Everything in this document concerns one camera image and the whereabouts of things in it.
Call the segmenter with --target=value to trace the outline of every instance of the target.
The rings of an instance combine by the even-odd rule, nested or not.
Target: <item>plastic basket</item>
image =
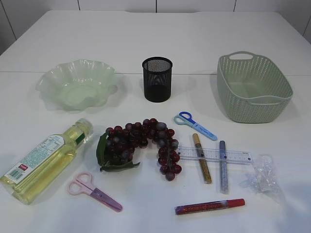
[[[236,54],[250,59],[233,59]],[[239,51],[219,58],[217,88],[229,118],[239,123],[276,119],[293,96],[279,68],[267,57]]]

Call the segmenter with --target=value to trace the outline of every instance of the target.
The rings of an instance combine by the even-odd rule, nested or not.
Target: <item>gold glitter pen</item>
[[[196,153],[197,153],[198,157],[204,157],[204,152],[202,150],[202,146],[201,146],[201,142],[200,142],[200,139],[199,139],[199,135],[197,133],[194,133],[192,135],[192,137],[193,137],[194,146],[196,148]],[[202,173],[203,173],[204,181],[206,183],[212,183],[212,178],[210,176],[206,160],[205,159],[199,159],[199,163],[200,163],[201,170],[202,170]]]

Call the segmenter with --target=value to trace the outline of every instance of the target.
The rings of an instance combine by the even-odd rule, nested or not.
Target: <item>clear plastic bag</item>
[[[247,174],[247,180],[241,187],[251,187],[255,193],[263,193],[278,203],[284,201],[284,195],[277,184],[275,167],[271,155],[263,154],[253,160],[254,174]]]

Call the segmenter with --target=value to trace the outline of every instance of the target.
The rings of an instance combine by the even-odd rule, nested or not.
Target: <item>green leaf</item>
[[[122,165],[109,165],[110,162],[107,162],[105,165],[102,166],[102,170],[104,171],[116,171],[116,170],[123,170],[126,168],[133,168],[133,167],[137,167],[140,163],[137,164],[133,164],[133,161],[128,162],[126,164],[122,164]]]
[[[133,167],[137,167],[140,163],[137,164],[133,164],[133,161],[128,162],[126,164],[122,164],[122,165],[110,165],[110,156],[109,154],[105,154],[105,148],[106,148],[106,142],[107,142],[107,133],[104,133],[99,141],[98,141],[98,145],[97,145],[97,149],[96,149],[96,157],[97,157],[97,163],[101,166],[101,170],[105,170],[105,171],[116,171],[116,170],[123,170],[126,168],[133,168]]]
[[[103,166],[105,164],[104,152],[105,152],[105,148],[106,148],[107,136],[108,136],[108,134],[104,133],[100,137],[100,139],[98,141],[97,149],[96,149],[97,163],[100,166]]]

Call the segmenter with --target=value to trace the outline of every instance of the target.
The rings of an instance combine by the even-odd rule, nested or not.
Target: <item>artificial grapes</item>
[[[158,122],[157,119],[144,119],[143,123],[127,123],[124,129],[117,125],[114,128],[106,129],[108,138],[106,141],[105,155],[109,155],[109,161],[112,165],[123,165],[133,160],[135,148],[146,148],[148,140],[157,144],[158,162],[161,165],[160,172],[165,175],[168,181],[175,179],[175,174],[182,170],[181,166],[176,164],[180,160],[179,154],[175,151],[178,148],[178,141],[172,139],[175,135],[173,129],[168,129],[164,122]]]

